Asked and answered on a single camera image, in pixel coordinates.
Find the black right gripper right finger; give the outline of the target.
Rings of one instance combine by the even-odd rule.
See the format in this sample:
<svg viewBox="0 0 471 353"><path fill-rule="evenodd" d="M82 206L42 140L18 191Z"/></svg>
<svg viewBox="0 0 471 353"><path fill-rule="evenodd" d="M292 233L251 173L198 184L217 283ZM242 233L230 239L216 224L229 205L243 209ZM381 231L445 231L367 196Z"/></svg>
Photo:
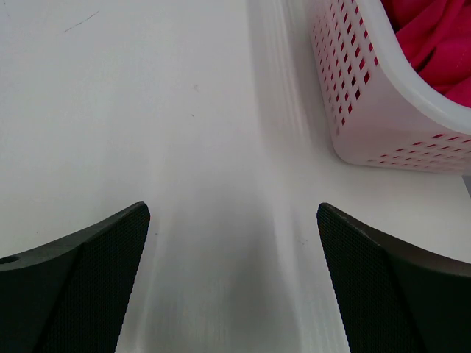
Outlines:
<svg viewBox="0 0 471 353"><path fill-rule="evenodd" d="M469 352L470 264L328 203L317 225L351 352Z"/></svg>

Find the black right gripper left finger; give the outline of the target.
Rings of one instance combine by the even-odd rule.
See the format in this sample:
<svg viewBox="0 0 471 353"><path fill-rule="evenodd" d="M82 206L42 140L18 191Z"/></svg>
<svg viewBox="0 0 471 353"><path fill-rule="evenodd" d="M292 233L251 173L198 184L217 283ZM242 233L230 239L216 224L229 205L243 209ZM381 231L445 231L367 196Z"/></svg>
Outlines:
<svg viewBox="0 0 471 353"><path fill-rule="evenodd" d="M2 352L114 352L150 223L137 202L1 259Z"/></svg>

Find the white perforated plastic basket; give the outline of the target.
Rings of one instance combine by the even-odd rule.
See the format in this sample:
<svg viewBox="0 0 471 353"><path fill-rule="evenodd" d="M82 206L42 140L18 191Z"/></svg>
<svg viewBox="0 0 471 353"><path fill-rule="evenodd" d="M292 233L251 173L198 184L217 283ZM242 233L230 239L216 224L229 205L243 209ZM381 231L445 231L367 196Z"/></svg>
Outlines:
<svg viewBox="0 0 471 353"><path fill-rule="evenodd" d="M470 109L404 56L379 1L312 1L311 43L333 147L354 165L470 173Z"/></svg>

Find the magenta pink t-shirt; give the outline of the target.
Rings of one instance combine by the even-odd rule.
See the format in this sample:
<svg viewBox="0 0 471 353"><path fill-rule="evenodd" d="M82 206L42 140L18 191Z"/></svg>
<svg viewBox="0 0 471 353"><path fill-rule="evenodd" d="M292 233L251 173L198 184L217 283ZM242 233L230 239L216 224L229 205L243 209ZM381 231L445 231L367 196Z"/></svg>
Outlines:
<svg viewBox="0 0 471 353"><path fill-rule="evenodd" d="M419 76L457 104L470 106L470 2L383 1L397 41Z"/></svg>

